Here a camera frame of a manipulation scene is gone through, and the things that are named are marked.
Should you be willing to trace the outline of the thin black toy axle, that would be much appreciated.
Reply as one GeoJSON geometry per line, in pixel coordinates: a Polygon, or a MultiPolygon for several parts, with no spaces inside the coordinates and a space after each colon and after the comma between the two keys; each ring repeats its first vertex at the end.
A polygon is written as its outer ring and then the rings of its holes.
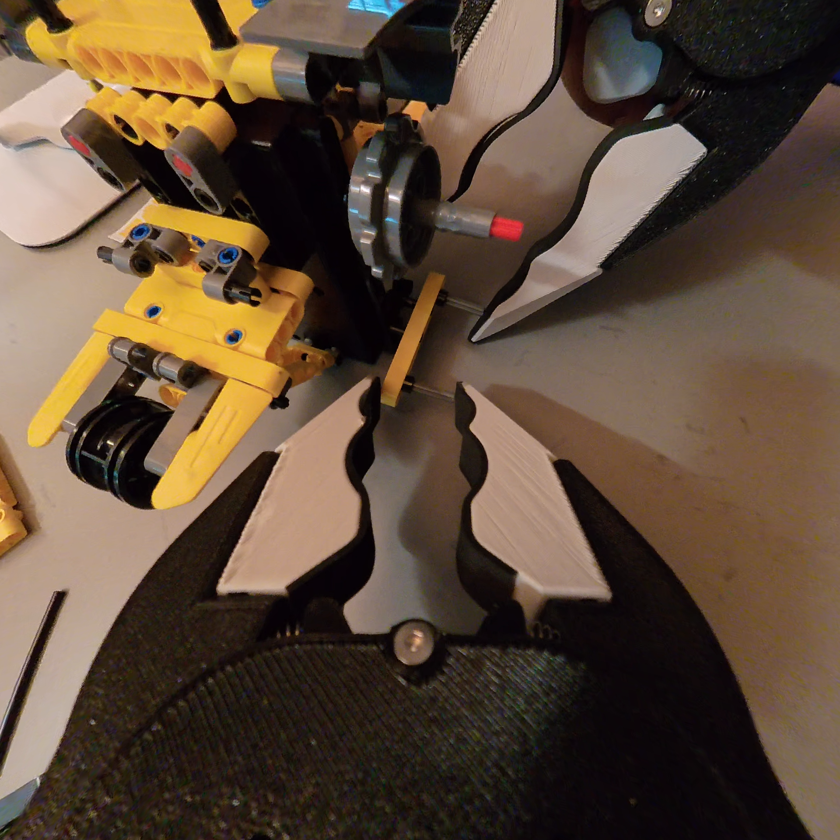
{"type": "Polygon", "coordinates": [[[1,724],[1,770],[4,769],[10,744],[14,738],[29,690],[67,594],[67,590],[53,592],[7,703],[1,724]]]}

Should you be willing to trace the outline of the small yellow toy piece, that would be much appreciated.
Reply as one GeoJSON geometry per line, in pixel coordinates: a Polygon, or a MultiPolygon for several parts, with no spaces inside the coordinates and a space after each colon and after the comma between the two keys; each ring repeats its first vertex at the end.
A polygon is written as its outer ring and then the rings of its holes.
{"type": "Polygon", "coordinates": [[[0,473],[1,483],[1,556],[28,536],[23,513],[18,510],[18,499],[4,471],[0,473]]]}

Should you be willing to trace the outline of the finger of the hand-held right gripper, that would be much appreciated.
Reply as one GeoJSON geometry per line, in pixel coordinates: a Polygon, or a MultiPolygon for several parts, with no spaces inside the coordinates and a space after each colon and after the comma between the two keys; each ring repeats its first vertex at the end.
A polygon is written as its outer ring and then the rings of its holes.
{"type": "Polygon", "coordinates": [[[565,218],[530,248],[470,339],[487,339],[597,277],[607,257],[706,154],[706,146],[672,120],[610,132],[584,167],[565,218]]]}
{"type": "Polygon", "coordinates": [[[496,1],[461,59],[450,100],[421,126],[437,151],[443,197],[468,189],[489,147],[529,116],[562,64],[563,1],[496,1]]]}

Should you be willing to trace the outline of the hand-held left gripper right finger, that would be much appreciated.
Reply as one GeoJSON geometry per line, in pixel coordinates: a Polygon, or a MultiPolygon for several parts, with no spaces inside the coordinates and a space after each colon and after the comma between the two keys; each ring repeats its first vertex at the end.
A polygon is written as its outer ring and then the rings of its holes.
{"type": "Polygon", "coordinates": [[[508,602],[526,622],[551,601],[609,603],[595,559],[552,453],[473,386],[455,392],[464,501],[456,565],[487,613],[508,602]]]}

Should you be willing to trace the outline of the printed instruction sheet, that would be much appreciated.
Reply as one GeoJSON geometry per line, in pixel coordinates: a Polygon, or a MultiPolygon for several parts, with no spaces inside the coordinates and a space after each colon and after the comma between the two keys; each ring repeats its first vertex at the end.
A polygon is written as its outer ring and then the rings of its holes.
{"type": "Polygon", "coordinates": [[[144,204],[137,211],[137,213],[132,215],[128,220],[126,220],[124,224],[122,224],[113,233],[111,233],[108,238],[118,244],[122,243],[130,235],[132,230],[134,230],[139,225],[145,224],[146,214],[148,213],[152,204],[152,202],[144,204]]]}

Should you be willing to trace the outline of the yellow perforated toy beam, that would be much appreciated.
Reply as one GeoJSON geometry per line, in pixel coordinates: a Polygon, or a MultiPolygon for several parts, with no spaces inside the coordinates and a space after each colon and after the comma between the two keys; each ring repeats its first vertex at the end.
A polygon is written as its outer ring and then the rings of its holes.
{"type": "Polygon", "coordinates": [[[391,366],[381,384],[381,403],[383,405],[391,407],[397,405],[444,283],[444,275],[437,272],[428,274],[393,355],[391,366]]]}

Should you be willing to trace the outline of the yellow and black toy model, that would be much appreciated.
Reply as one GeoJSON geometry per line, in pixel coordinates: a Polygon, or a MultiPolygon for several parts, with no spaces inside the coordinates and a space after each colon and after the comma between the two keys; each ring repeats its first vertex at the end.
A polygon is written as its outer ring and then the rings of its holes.
{"type": "Polygon", "coordinates": [[[375,361],[437,231],[522,224],[444,201],[407,107],[451,96],[461,2],[2,2],[14,56],[97,92],[60,126],[153,201],[98,257],[139,282],[38,410],[82,482],[193,500],[269,406],[348,354],[375,361]]]}

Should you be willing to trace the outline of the white mat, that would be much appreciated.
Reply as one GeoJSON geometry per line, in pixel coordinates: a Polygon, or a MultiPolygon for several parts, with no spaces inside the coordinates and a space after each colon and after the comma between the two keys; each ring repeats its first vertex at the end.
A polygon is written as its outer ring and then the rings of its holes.
{"type": "Polygon", "coordinates": [[[1,113],[1,229],[23,246],[58,243],[123,196],[71,149],[62,125],[92,97],[74,72],[1,113]]]}

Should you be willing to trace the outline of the person's right hand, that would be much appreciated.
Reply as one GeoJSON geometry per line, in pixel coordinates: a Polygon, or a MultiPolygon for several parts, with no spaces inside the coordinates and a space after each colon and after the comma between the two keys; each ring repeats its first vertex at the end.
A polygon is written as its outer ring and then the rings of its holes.
{"type": "Polygon", "coordinates": [[[614,103],[597,103],[585,92],[583,83],[585,30],[583,19],[570,19],[564,38],[561,79],[575,104],[596,122],[611,129],[642,121],[658,104],[652,92],[614,103]]]}

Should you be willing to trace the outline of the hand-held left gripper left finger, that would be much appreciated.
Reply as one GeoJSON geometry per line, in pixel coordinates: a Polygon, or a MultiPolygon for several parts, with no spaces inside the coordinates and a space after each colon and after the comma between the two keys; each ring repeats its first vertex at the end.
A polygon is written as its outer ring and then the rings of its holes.
{"type": "Polygon", "coordinates": [[[333,598],[350,599],[361,589],[375,556],[362,479],[375,456],[380,408],[379,378],[365,379],[277,448],[218,595],[294,596],[331,574],[333,598]]]}

